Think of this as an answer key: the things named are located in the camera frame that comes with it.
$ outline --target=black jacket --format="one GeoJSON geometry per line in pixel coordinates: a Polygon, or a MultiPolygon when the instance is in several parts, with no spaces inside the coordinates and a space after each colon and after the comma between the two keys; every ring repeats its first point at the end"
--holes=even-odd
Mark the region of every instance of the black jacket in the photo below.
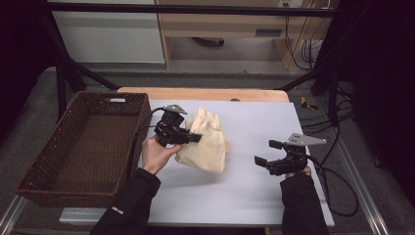
{"type": "MultiPolygon", "coordinates": [[[[152,199],[160,185],[155,175],[138,168],[90,234],[144,235],[152,199]]],[[[285,206],[283,234],[329,234],[310,176],[298,173],[282,181],[281,190],[285,206]]]]}

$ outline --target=metal bracket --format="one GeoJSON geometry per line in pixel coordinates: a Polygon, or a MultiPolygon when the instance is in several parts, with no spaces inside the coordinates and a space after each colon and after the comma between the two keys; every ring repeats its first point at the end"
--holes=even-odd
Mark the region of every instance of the metal bracket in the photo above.
{"type": "Polygon", "coordinates": [[[306,135],[301,135],[297,133],[293,133],[290,138],[288,138],[288,144],[295,145],[295,146],[311,146],[311,145],[320,145],[326,144],[327,141],[325,139],[318,139],[306,135]]]}
{"type": "Polygon", "coordinates": [[[168,106],[164,106],[162,108],[165,111],[171,111],[171,112],[175,112],[175,113],[178,113],[178,114],[187,115],[187,113],[178,105],[168,105],[168,106]]]}

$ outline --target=person's left hand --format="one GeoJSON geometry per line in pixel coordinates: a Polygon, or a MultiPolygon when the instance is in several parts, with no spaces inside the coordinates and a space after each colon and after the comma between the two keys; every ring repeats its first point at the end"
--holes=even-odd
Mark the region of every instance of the person's left hand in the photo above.
{"type": "Polygon", "coordinates": [[[170,157],[180,150],[180,145],[165,148],[158,142],[158,135],[143,141],[143,169],[157,174],[168,162],[170,157]]]}

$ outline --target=white cabinet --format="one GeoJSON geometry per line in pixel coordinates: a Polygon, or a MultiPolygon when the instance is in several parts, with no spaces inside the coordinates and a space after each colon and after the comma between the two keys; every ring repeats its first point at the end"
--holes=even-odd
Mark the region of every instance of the white cabinet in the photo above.
{"type": "MultiPolygon", "coordinates": [[[[49,0],[154,4],[154,0],[49,0]]],[[[157,14],[54,12],[69,54],[83,63],[164,63],[157,14]]]]}

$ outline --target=wire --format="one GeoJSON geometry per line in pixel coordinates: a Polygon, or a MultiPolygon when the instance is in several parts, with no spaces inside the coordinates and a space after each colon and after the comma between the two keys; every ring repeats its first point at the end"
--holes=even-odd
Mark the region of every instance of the wire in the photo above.
{"type": "Polygon", "coordinates": [[[323,171],[331,172],[332,174],[338,176],[340,178],[340,180],[342,182],[344,182],[345,185],[350,189],[351,193],[353,194],[354,200],[355,200],[354,209],[350,213],[343,213],[343,212],[335,211],[333,208],[331,208],[331,206],[329,205],[329,203],[327,203],[329,205],[330,212],[332,212],[332,213],[334,213],[336,215],[339,215],[339,216],[343,216],[343,217],[352,217],[352,216],[355,216],[359,212],[359,199],[357,198],[357,194],[354,191],[353,187],[350,185],[350,183],[347,182],[347,180],[344,177],[342,177],[341,175],[339,175],[337,172],[333,171],[332,169],[323,167],[322,170],[323,171]]]}
{"type": "MultiPolygon", "coordinates": [[[[351,109],[351,107],[342,108],[342,109],[339,109],[339,111],[348,110],[348,109],[351,109]]],[[[326,117],[326,116],[327,115],[321,115],[321,116],[316,116],[316,117],[308,117],[308,118],[299,118],[299,120],[313,120],[313,119],[323,118],[323,117],[326,117]]]]}
{"type": "Polygon", "coordinates": [[[352,100],[353,95],[345,92],[342,89],[342,87],[338,86],[337,87],[337,91],[339,92],[339,94],[343,95],[343,97],[345,97],[347,100],[352,100]]]}
{"type": "Polygon", "coordinates": [[[327,159],[329,158],[330,154],[333,152],[333,149],[335,148],[340,136],[340,126],[338,126],[338,132],[336,134],[335,141],[332,144],[332,147],[330,147],[329,152],[327,152],[326,156],[324,157],[323,161],[321,161],[321,165],[326,163],[327,159]]]}
{"type": "Polygon", "coordinates": [[[127,179],[129,179],[129,176],[130,176],[130,173],[131,173],[132,164],[133,164],[133,161],[134,161],[134,153],[135,153],[135,149],[137,147],[138,137],[140,136],[140,133],[143,130],[143,126],[147,122],[147,119],[149,117],[151,117],[153,113],[155,113],[157,111],[160,111],[160,110],[163,110],[163,108],[156,108],[156,109],[153,109],[151,112],[149,112],[146,115],[146,117],[144,117],[144,120],[141,121],[137,132],[135,132],[135,134],[134,134],[134,138],[132,139],[131,148],[130,148],[130,152],[129,152],[129,155],[128,155],[127,179]]]}
{"type": "MultiPolygon", "coordinates": [[[[321,21],[321,23],[320,23],[320,24],[318,25],[318,27],[315,29],[314,33],[310,36],[310,38],[313,38],[313,37],[314,37],[314,35],[317,33],[318,29],[320,28],[320,26],[321,26],[321,25],[323,25],[323,23],[326,21],[326,19],[327,19],[327,18],[324,18],[324,19],[323,19],[323,21],[321,21]]],[[[329,25],[327,26],[326,31],[322,34],[322,36],[320,37],[320,39],[315,40],[315,42],[313,42],[313,43],[310,45],[310,47],[311,47],[312,49],[316,49],[316,48],[321,47],[321,45],[322,45],[322,44],[320,44],[319,46],[316,46],[316,47],[313,47],[313,46],[314,46],[315,44],[319,43],[320,41],[323,41],[323,40],[324,40],[324,38],[326,37],[327,31],[329,30],[330,25],[332,24],[332,21],[333,21],[333,15],[332,15],[332,17],[330,18],[330,22],[329,22],[329,25]]]]}
{"type": "Polygon", "coordinates": [[[309,37],[310,39],[308,39],[308,40],[304,40],[304,42],[302,43],[302,49],[301,49],[301,56],[302,56],[302,58],[306,61],[306,62],[309,62],[309,64],[310,64],[310,68],[312,69],[312,63],[314,63],[315,62],[315,60],[312,58],[312,54],[311,54],[311,50],[312,49],[315,49],[315,48],[318,48],[318,47],[320,47],[320,46],[317,46],[317,47],[312,47],[312,46],[314,46],[316,43],[318,43],[319,41],[321,41],[321,40],[323,40],[323,38],[324,38],[324,35],[326,34],[326,33],[324,33],[323,34],[323,36],[322,36],[322,38],[320,38],[319,40],[317,40],[317,42],[314,42],[314,43],[311,43],[311,40],[312,40],[312,38],[314,37],[314,35],[317,33],[317,31],[318,31],[318,29],[320,28],[320,26],[324,23],[326,21],[326,18],[324,18],[323,19],[323,21],[321,21],[321,23],[318,25],[318,27],[314,30],[314,32],[311,34],[311,36],[309,37]]]}
{"type": "Polygon", "coordinates": [[[323,177],[323,184],[324,184],[325,193],[326,193],[326,201],[327,201],[327,205],[329,206],[330,212],[332,212],[332,213],[334,213],[336,215],[339,215],[339,216],[344,216],[344,217],[352,217],[352,216],[355,216],[357,214],[357,212],[359,211],[359,200],[357,198],[356,192],[354,191],[354,189],[350,185],[350,183],[348,183],[347,180],[344,177],[342,177],[341,175],[339,175],[337,172],[333,171],[332,169],[329,169],[327,167],[323,167],[323,165],[320,164],[314,157],[312,157],[310,155],[302,154],[302,153],[295,153],[295,154],[298,154],[298,155],[301,155],[301,156],[305,156],[309,160],[311,160],[315,165],[317,165],[318,168],[316,169],[316,171],[317,171],[317,173],[320,173],[321,172],[322,177],[323,177]],[[328,185],[326,171],[331,172],[332,174],[338,176],[340,178],[340,180],[342,182],[344,182],[345,185],[350,189],[351,193],[353,194],[354,200],[355,200],[355,206],[354,206],[354,209],[353,209],[352,212],[350,212],[350,213],[344,213],[344,212],[335,211],[332,208],[332,201],[331,201],[331,198],[330,198],[330,191],[329,191],[329,185],[328,185]]]}
{"type": "MultiPolygon", "coordinates": [[[[353,113],[354,113],[354,111],[350,111],[347,114],[340,116],[339,119],[340,120],[345,120],[345,119],[351,118],[353,113]]],[[[303,129],[317,128],[317,126],[320,126],[322,124],[330,124],[329,126],[331,126],[331,122],[329,120],[324,120],[324,121],[313,123],[313,124],[302,125],[301,127],[303,129]]]]}
{"type": "Polygon", "coordinates": [[[290,36],[288,35],[288,24],[289,24],[289,22],[290,22],[290,19],[287,16],[286,17],[286,38],[285,38],[285,43],[286,43],[287,49],[290,52],[291,57],[293,58],[294,64],[296,64],[296,66],[301,70],[309,71],[309,69],[306,69],[306,68],[303,68],[303,67],[299,66],[299,64],[296,61],[296,58],[294,56],[294,51],[293,51],[293,48],[292,48],[291,42],[290,42],[290,36]]]}
{"type": "MultiPolygon", "coordinates": [[[[339,118],[339,122],[342,122],[342,121],[344,121],[344,120],[346,120],[346,119],[348,119],[348,118],[351,118],[351,117],[352,117],[352,114],[353,114],[353,112],[349,112],[348,114],[346,114],[346,115],[344,115],[344,116],[341,116],[341,117],[339,118]]],[[[305,132],[304,134],[311,136],[311,135],[314,135],[314,134],[319,133],[319,132],[321,132],[321,131],[324,131],[324,130],[326,130],[326,129],[328,129],[328,128],[332,127],[332,125],[331,125],[331,124],[329,124],[329,123],[330,123],[330,122],[329,122],[329,121],[327,121],[327,124],[328,124],[328,125],[326,125],[326,126],[322,127],[321,129],[318,129],[318,130],[316,130],[316,131],[314,131],[314,132],[305,132]]]]}
{"type": "MultiPolygon", "coordinates": [[[[341,101],[338,106],[345,104],[345,103],[351,103],[351,100],[345,100],[345,101],[341,101]]],[[[347,108],[343,108],[342,110],[347,110],[347,109],[352,109],[352,107],[347,107],[347,108]]]]}

